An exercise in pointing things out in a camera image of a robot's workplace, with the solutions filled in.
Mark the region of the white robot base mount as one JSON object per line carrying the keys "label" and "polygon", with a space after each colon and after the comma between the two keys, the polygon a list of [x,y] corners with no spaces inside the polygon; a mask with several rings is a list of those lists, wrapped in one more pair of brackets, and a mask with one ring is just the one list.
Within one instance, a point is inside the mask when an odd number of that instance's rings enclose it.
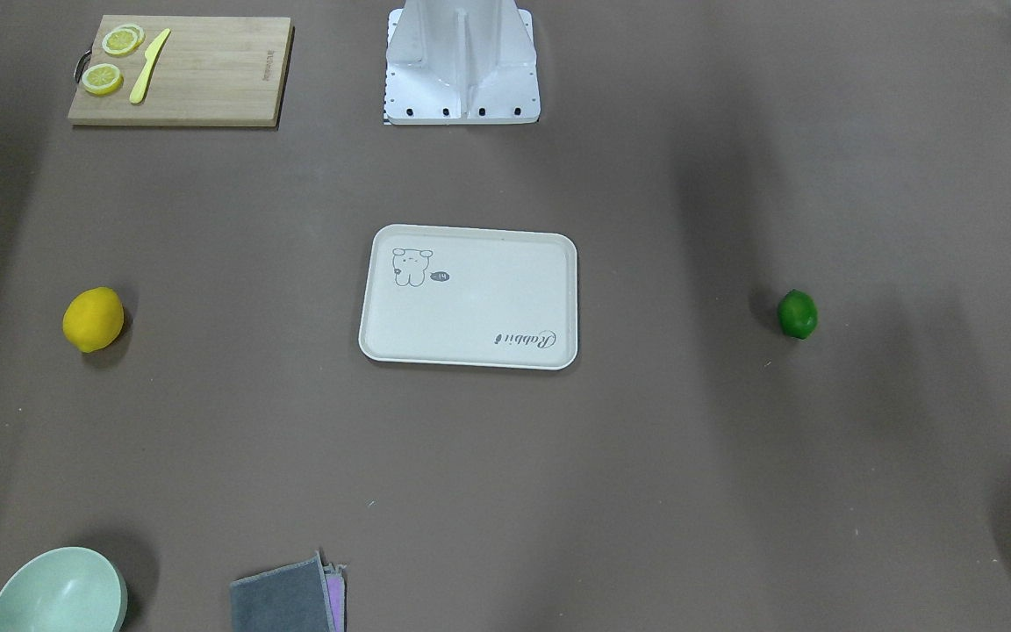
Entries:
{"label": "white robot base mount", "polygon": [[406,1],[386,24],[385,124],[523,125],[541,118],[530,11],[513,1]]}

